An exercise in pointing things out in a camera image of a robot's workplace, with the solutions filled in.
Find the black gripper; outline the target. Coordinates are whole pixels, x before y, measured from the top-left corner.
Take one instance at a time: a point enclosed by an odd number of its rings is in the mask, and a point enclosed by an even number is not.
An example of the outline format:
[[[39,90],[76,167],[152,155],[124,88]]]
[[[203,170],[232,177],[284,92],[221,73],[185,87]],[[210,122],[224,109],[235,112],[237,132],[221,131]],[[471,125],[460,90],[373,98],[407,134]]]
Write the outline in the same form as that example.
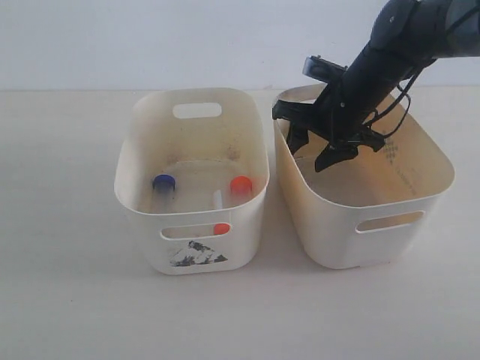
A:
[[[383,136],[365,120],[415,70],[416,57],[410,50],[367,44],[342,77],[325,83],[314,103],[277,100],[272,118],[289,122],[286,144],[292,155],[309,143],[310,132],[330,143],[315,160],[314,169],[320,173],[356,158],[358,146],[377,152],[385,145]]]

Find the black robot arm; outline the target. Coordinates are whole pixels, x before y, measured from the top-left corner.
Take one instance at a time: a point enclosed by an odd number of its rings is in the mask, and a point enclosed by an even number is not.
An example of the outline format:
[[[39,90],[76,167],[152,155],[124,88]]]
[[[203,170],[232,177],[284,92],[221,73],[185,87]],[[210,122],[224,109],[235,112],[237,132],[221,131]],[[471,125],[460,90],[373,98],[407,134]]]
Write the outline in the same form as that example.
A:
[[[349,66],[312,55],[303,74],[325,83],[313,103],[277,100],[273,119],[289,122],[286,144],[291,154],[309,143],[309,135],[327,144],[315,160],[316,172],[354,159],[360,146],[378,152],[392,132],[373,125],[377,107],[393,89],[408,95],[421,72],[438,59],[479,56],[478,1],[388,1],[376,18],[370,39]]]

